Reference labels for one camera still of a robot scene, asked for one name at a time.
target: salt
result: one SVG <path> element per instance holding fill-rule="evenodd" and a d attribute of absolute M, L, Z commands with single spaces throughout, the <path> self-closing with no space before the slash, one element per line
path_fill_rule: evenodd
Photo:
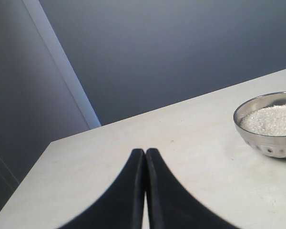
<path fill-rule="evenodd" d="M 286 105 L 252 112 L 243 118 L 240 126 L 259 135 L 286 136 Z"/>

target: blue-gray wall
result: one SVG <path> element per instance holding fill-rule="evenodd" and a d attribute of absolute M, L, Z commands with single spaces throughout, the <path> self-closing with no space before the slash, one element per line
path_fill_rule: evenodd
<path fill-rule="evenodd" d="M 40 0 L 103 124 L 286 68 L 286 0 Z"/>

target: dimpled bowl pattern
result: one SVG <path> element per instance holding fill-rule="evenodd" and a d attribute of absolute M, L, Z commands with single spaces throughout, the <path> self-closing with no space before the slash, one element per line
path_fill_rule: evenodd
<path fill-rule="evenodd" d="M 242 119 L 254 111 L 265 107 L 285 104 L 286 92 L 277 92 L 250 99 L 235 110 L 233 119 L 236 129 L 244 141 L 254 150 L 267 156 L 286 158 L 286 136 L 258 135 L 240 126 Z"/>

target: table surface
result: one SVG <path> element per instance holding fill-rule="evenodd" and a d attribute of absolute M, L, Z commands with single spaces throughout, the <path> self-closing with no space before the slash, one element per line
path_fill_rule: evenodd
<path fill-rule="evenodd" d="M 286 160 L 252 150 L 232 118 L 242 102 L 278 91 L 286 91 L 286 70 L 52 142 L 0 212 L 0 229 L 59 227 L 107 189 L 133 148 L 150 147 L 224 219 L 286 228 Z"/>

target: gray wall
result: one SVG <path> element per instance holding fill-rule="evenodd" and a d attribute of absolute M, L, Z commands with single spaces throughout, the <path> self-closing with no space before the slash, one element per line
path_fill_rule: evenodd
<path fill-rule="evenodd" d="M 103 124 L 286 68 L 286 0 L 40 0 Z"/>
<path fill-rule="evenodd" d="M 0 208 L 51 141 L 89 130 L 21 0 L 0 0 Z"/>

